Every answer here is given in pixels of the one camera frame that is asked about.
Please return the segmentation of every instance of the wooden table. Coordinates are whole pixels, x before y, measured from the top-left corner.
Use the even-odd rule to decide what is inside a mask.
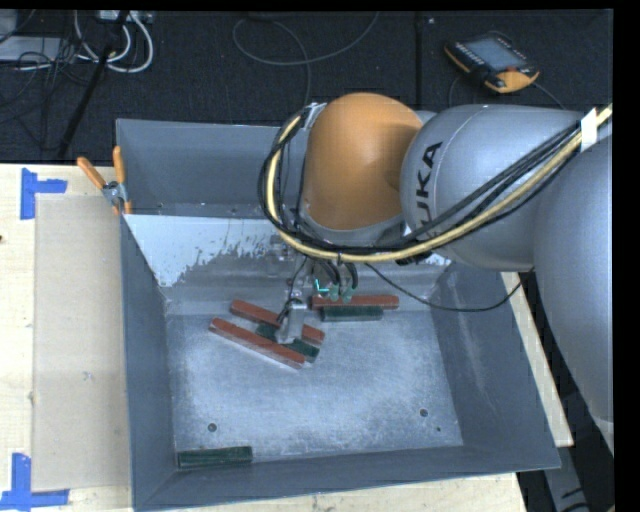
[[[63,179],[20,220],[21,170]],[[113,168],[98,170],[107,181]],[[117,218],[75,166],[0,164],[0,490],[10,455],[33,490],[69,488],[60,510],[130,509]],[[517,274],[503,274],[510,289]],[[573,443],[526,298],[518,327],[558,446]],[[215,512],[524,511],[515,474],[208,507]]]

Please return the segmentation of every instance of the green block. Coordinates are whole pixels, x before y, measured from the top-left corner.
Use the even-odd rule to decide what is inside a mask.
[[[323,322],[368,322],[380,320],[383,315],[380,306],[327,306],[320,311]]]
[[[180,469],[202,469],[226,464],[246,464],[253,460],[251,446],[233,446],[217,450],[191,450],[177,453]]]
[[[256,334],[277,343],[276,328],[273,327],[272,325],[259,324],[258,327],[256,328]],[[305,343],[304,341],[298,338],[293,340],[293,342],[291,343],[284,343],[282,346],[287,347],[291,350],[294,350],[299,354],[302,354],[305,360],[308,361],[309,363],[313,363],[316,360],[316,357],[318,357],[318,354],[320,353],[319,348],[314,347],[313,345],[309,345],[308,343]]]

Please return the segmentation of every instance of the yellow cable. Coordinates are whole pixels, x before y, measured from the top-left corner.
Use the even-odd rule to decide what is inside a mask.
[[[602,109],[596,118],[597,125],[600,126],[604,123],[609,117],[611,117],[613,113],[613,103],[609,104],[608,107]],[[300,119],[300,116],[294,118],[291,123],[285,128],[282,133],[282,136],[278,140],[278,142],[282,142],[285,137],[289,134],[289,132],[293,129],[295,124]],[[578,132],[574,135],[544,166],[542,166],[538,171],[536,171],[526,182],[520,185],[518,188],[513,190],[510,194],[508,194],[504,199],[495,204],[494,206],[488,208],[480,215],[470,219],[464,224],[458,226],[457,228],[451,229],[446,233],[443,233],[440,236],[436,236],[427,240],[426,242],[422,242],[413,247],[409,247],[407,249],[402,249],[399,251],[391,251],[391,252],[382,252],[377,254],[351,254],[351,253],[338,253],[334,251],[327,251],[322,249],[317,249],[315,247],[310,247],[300,242],[296,238],[291,235],[277,229],[279,235],[282,239],[288,243],[291,247],[296,249],[297,251],[306,254],[307,256],[311,256],[313,258],[321,258],[327,260],[335,260],[339,259],[344,262],[353,262],[353,263],[379,263],[383,261],[391,261],[391,260],[399,260],[404,258],[409,258],[411,256],[415,256],[417,254],[422,254],[442,245],[451,243],[452,241],[464,236],[469,231],[482,226],[487,223],[491,218],[498,213],[504,211],[511,204],[516,202],[518,199],[521,199],[527,192],[529,192],[535,185],[540,183],[547,175],[549,175],[557,166],[562,164],[571,153],[580,145],[582,141],[582,132]],[[275,175],[276,168],[278,165],[278,160],[280,159],[280,155],[282,150],[278,150],[272,156],[269,167],[267,169],[266,176],[266,203],[269,213],[273,216],[273,218],[278,219],[277,210],[275,207],[275,199],[273,194],[273,185],[275,183]]]

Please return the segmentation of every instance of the black floor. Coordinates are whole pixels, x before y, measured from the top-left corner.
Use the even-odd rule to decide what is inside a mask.
[[[19,10],[19,35],[73,34],[72,11],[31,11]],[[109,24],[94,15],[79,11],[78,24],[99,52]],[[586,113],[612,101],[612,10],[424,11],[417,17],[412,11],[282,12],[275,18],[157,11],[146,26],[154,45],[150,67],[135,74],[105,72],[63,155],[63,135],[73,126],[95,64],[75,59],[35,72],[0,63],[0,161],[70,163],[84,155],[110,164],[117,118],[279,125],[309,101],[353,91],[378,92],[434,112],[484,101]],[[444,42],[488,31],[508,36],[539,66],[540,87],[497,95],[463,80],[454,83],[460,74],[444,55]],[[141,33],[133,26],[131,33],[132,51],[118,62],[122,67],[139,66],[148,56]],[[116,38],[115,44],[121,48],[123,41]],[[246,52],[274,61],[315,61],[272,65]],[[528,293],[560,394],[579,401],[537,306],[535,282]],[[613,460],[591,427],[576,426],[572,456],[591,510],[606,511],[614,501]],[[520,482],[529,510],[553,510],[542,473],[521,474]]]

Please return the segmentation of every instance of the gray bin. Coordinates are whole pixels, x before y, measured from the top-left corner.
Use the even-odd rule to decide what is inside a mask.
[[[295,260],[243,252],[256,244],[247,236],[235,253],[187,256],[179,278],[159,278],[185,259],[181,251],[202,253],[238,222],[263,229],[258,245],[268,245],[273,230],[257,206],[256,182],[276,133],[117,121],[134,207],[122,218],[121,247],[135,509],[559,467],[508,303],[452,313],[400,295],[400,308],[378,322],[328,325],[310,314],[326,339],[316,363],[294,371],[230,346],[207,327],[214,315],[228,315],[233,298],[279,310]],[[305,144],[303,131],[284,158],[291,204]],[[379,269],[456,307],[492,304],[507,293],[499,274],[459,264]],[[360,289],[397,294],[364,267]],[[179,451],[239,444],[254,448],[253,462],[177,466]]]

